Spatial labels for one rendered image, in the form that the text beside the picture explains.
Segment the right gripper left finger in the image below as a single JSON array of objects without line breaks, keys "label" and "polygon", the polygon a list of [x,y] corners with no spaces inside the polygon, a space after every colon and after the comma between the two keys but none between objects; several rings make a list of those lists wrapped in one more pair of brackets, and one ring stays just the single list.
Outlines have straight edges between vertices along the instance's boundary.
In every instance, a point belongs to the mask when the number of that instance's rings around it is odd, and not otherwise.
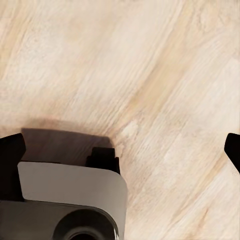
[{"label": "right gripper left finger", "polygon": [[0,193],[26,152],[22,133],[0,138]]}]

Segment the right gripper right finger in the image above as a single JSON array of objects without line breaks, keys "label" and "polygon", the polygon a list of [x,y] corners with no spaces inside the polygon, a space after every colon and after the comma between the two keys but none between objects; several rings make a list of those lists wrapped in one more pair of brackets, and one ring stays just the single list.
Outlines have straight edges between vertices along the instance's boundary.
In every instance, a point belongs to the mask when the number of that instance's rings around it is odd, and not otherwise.
[{"label": "right gripper right finger", "polygon": [[240,135],[228,133],[224,151],[240,174]]}]

